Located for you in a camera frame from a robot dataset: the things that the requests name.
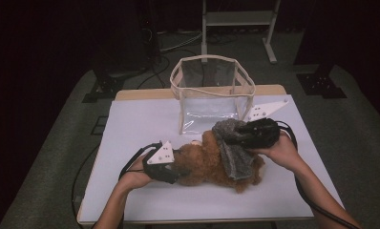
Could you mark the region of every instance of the clear plastic bag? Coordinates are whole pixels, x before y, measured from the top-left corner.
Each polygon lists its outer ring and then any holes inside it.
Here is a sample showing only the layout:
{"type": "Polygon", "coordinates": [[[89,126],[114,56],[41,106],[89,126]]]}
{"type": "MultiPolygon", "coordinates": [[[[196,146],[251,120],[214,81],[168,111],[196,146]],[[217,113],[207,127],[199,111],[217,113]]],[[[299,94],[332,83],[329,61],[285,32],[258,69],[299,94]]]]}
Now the clear plastic bag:
{"type": "Polygon", "coordinates": [[[180,134],[202,134],[228,118],[244,120],[252,107],[255,84],[236,59],[182,58],[170,81],[180,103],[180,134]]]}

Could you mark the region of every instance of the brown stuffed animal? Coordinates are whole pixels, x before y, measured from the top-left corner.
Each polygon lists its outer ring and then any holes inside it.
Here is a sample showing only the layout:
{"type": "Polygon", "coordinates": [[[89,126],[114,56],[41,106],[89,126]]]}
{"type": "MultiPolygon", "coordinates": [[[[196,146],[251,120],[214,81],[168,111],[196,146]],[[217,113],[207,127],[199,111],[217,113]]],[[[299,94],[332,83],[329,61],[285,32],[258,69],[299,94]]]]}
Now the brown stuffed animal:
{"type": "Polygon", "coordinates": [[[175,161],[171,169],[180,173],[179,184],[194,186],[208,181],[220,186],[235,188],[237,193],[242,193],[249,184],[256,185],[261,182],[261,169],[264,160],[253,156],[251,163],[252,176],[234,179],[225,172],[222,164],[220,147],[212,131],[206,131],[202,135],[202,142],[192,141],[180,147],[174,153],[175,161]]]}

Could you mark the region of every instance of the gray carpet floor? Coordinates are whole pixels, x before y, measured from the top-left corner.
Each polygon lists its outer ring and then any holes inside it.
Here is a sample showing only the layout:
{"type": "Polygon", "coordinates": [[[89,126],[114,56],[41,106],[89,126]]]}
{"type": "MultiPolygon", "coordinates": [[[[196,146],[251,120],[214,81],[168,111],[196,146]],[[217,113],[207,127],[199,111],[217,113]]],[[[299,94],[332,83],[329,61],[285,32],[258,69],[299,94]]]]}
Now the gray carpet floor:
{"type": "MultiPolygon", "coordinates": [[[[347,210],[365,228],[380,228],[380,115],[360,92],[354,78],[337,66],[330,77],[348,98],[323,99],[320,95],[305,94],[296,73],[310,73],[315,66],[293,66],[302,35],[302,32],[274,33],[272,46],[278,58],[276,65],[269,63],[262,44],[264,34],[259,32],[223,36],[222,39],[233,41],[225,45],[209,45],[208,50],[237,59],[255,84],[281,84],[292,94],[347,210]]],[[[167,48],[189,37],[162,34],[159,38],[161,46],[167,48]]],[[[196,54],[201,51],[200,44],[184,49],[165,53],[166,59],[162,58],[155,65],[156,72],[168,66],[159,74],[165,87],[169,87],[170,73],[179,59],[193,55],[189,51],[196,54]]],[[[126,80],[123,89],[136,89],[152,74],[150,71],[126,80]]],[[[94,84],[92,71],[82,75],[0,228],[78,228],[73,209],[77,211],[84,196],[95,160],[95,146],[101,141],[101,135],[93,133],[93,129],[100,117],[108,115],[112,102],[110,98],[82,103],[94,84]]],[[[160,87],[158,79],[153,77],[141,89],[160,87]]],[[[96,129],[100,132],[101,124],[104,124],[101,121],[104,120],[100,118],[100,126],[96,129]]],[[[278,228],[316,228],[313,220],[276,223],[278,228]]],[[[127,228],[143,227],[127,225],[127,228]]],[[[270,225],[257,222],[157,225],[156,228],[270,228],[270,225]]]]}

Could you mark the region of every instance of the gray garment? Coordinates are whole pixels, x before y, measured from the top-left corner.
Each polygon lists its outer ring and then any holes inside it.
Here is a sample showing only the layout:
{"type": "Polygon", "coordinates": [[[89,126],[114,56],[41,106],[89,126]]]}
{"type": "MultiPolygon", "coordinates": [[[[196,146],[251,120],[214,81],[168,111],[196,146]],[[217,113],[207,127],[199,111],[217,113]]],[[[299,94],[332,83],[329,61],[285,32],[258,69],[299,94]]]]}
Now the gray garment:
{"type": "Polygon", "coordinates": [[[240,145],[226,144],[225,139],[240,136],[235,132],[236,127],[245,125],[244,121],[229,118],[219,121],[212,128],[217,143],[220,147],[222,163],[225,172],[233,179],[242,179],[252,176],[251,164],[253,157],[246,152],[240,145]]]}

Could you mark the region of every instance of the person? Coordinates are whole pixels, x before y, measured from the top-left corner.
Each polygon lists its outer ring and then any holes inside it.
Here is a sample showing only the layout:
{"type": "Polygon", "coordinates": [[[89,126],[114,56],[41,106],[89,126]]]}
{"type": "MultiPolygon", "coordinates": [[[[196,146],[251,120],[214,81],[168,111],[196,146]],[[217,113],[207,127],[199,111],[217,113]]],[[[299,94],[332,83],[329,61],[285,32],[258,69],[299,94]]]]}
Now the person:
{"type": "MultiPolygon", "coordinates": [[[[269,149],[249,149],[251,153],[267,156],[276,164],[294,173],[307,197],[314,203],[348,223],[361,228],[359,223],[333,198],[321,180],[298,154],[288,135],[281,131],[279,140],[269,149]]],[[[140,171],[142,159],[139,157],[130,170],[140,171]]],[[[125,202],[131,191],[141,188],[152,180],[145,173],[126,173],[116,184],[109,200],[94,228],[117,228],[125,209],[125,202]]],[[[332,219],[311,209],[319,228],[346,228],[332,219]]]]}

